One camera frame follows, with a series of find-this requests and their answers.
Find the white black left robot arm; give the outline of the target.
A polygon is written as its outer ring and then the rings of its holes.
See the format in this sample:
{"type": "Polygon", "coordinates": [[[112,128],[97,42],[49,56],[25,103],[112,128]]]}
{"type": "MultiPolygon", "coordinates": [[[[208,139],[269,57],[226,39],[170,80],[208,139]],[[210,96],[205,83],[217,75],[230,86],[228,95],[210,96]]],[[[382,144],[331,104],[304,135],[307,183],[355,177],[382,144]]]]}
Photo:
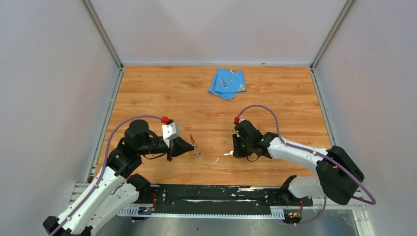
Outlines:
{"type": "Polygon", "coordinates": [[[118,212],[137,201],[150,199],[150,182],[133,172],[142,164],[144,155],[173,157],[193,151],[194,145],[180,137],[179,126],[168,117],[152,115],[162,123],[162,136],[150,130],[149,115],[133,116],[121,122],[128,123],[117,147],[106,146],[105,161],[94,180],[83,193],[58,216],[49,216],[43,222],[50,236],[94,236],[118,212]]]}

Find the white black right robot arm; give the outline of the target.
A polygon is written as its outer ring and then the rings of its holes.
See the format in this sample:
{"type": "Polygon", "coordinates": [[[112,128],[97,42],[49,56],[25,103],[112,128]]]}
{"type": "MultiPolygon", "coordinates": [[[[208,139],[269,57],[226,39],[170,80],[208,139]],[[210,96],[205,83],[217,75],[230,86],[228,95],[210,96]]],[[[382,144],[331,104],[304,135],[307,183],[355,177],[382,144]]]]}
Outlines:
{"type": "Polygon", "coordinates": [[[330,149],[302,145],[276,133],[261,133],[246,119],[234,122],[232,135],[236,158],[251,155],[289,161],[315,173],[310,177],[289,177],[282,185],[281,199],[294,205],[303,197],[327,197],[347,205],[364,181],[364,174],[347,152],[336,145],[330,149]]]}

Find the metal keyring plate with spring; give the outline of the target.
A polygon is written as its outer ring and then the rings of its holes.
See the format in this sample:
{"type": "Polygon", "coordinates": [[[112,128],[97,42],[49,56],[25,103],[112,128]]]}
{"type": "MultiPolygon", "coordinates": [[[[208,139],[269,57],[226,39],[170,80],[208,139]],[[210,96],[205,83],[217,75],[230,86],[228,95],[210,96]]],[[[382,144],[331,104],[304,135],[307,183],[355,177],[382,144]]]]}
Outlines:
{"type": "Polygon", "coordinates": [[[192,145],[194,147],[194,156],[195,157],[200,157],[201,156],[201,151],[199,149],[199,147],[197,146],[197,143],[195,141],[195,138],[192,134],[189,134],[190,140],[192,142],[192,145]]]}

